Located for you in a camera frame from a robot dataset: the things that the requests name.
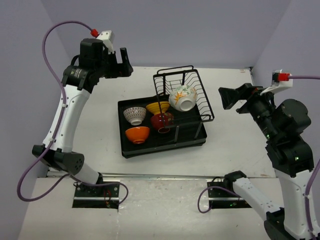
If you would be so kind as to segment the brown patterned white bowl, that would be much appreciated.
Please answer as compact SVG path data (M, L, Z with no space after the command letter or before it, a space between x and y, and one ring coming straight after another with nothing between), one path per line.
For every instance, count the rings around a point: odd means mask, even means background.
M123 111L125 119L132 125L140 125L146 117L147 109L144 107L130 107Z

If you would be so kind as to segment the orange bowl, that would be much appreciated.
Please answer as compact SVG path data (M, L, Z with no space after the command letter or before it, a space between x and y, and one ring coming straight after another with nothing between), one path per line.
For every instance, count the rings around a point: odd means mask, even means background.
M137 126L125 131L125 136L133 144L143 144L150 134L150 128L147 126Z

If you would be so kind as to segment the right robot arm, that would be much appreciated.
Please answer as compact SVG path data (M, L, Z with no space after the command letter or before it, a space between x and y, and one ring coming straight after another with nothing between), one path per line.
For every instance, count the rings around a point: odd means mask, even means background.
M239 114L250 114L266 138L266 152L281 186L283 206L272 203L241 171L226 174L223 191L243 198L262 218L272 240L317 240L320 225L314 213L312 181L319 167L303 131L311 124L307 107L295 99L275 105L274 94L245 83L238 88L219 88L224 109L238 101Z

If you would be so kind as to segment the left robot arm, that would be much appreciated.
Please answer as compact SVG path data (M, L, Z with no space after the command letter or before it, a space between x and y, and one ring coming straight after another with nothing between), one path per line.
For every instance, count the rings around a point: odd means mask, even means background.
M49 132L41 145L34 145L32 154L50 168L63 171L81 182L86 190L97 197L103 193L100 173L85 163L81 153L73 151L73 142L82 110L100 78L129 77L133 68L125 47L120 49L122 62L107 47L106 41L85 38L80 43L80 53L64 70L62 91L56 114Z

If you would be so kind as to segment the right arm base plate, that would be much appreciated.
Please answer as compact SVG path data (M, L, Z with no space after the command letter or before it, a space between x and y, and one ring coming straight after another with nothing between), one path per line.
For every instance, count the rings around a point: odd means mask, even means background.
M227 190L224 179L214 177L206 182L207 187L202 190L197 199L197 210L206 214L214 209L248 209L251 206L241 197Z

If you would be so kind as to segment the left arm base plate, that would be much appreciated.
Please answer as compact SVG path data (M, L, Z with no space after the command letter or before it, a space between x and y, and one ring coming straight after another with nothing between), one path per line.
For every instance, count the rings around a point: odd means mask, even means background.
M75 191L72 208L119 209L119 184L103 187L93 187L74 182L73 186L75 187Z

